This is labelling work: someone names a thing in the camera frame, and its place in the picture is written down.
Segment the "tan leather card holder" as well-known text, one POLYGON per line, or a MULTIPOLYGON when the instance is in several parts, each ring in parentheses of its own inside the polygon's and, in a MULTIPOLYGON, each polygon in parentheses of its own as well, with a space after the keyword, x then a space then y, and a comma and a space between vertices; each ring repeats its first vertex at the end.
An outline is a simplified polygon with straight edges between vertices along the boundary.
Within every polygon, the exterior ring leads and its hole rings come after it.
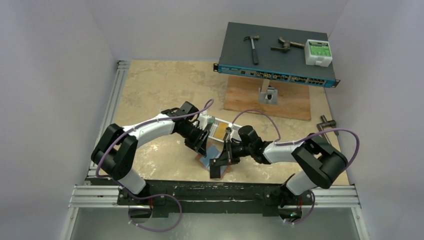
MULTIPOLYGON (((208 142, 206 144, 206 156, 198 154, 194 159, 200 164, 200 166, 206 171, 210 172, 210 161, 211 159, 216 159, 221 155, 221 151, 212 143, 208 142)), ((222 180, 226 173, 230 172, 232 169, 229 165, 223 165, 220 167, 220 177, 222 180)))

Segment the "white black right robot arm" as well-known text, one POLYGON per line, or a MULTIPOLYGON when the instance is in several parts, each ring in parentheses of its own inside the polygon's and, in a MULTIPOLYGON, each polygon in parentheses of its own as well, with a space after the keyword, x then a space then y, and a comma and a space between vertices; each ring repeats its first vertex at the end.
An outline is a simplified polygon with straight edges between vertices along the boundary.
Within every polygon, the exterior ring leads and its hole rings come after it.
POLYGON ((221 167, 238 164, 242 157, 251 157, 258 164, 271 165, 280 162, 296 162, 301 172, 291 176, 282 184, 280 196, 288 204, 315 187, 329 189, 338 176, 347 168, 347 158, 317 134, 310 134, 300 142, 278 144, 262 140, 251 125, 237 130, 238 139, 233 138, 230 127, 222 152, 209 160, 209 175, 221 177, 221 167))

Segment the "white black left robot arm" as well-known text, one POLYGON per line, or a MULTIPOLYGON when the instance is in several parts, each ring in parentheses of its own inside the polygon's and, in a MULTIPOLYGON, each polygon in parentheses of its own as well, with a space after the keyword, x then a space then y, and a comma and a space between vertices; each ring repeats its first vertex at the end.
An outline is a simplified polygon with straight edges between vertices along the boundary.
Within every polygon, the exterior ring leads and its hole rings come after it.
POLYGON ((138 148, 159 137, 179 134, 184 144, 199 155, 207 155, 207 140, 215 118, 185 101, 181 107, 161 111, 157 116, 141 123, 119 126, 110 124, 101 135, 91 154, 97 165, 96 172, 106 172, 130 193, 138 205, 149 199, 150 185, 134 170, 138 148))

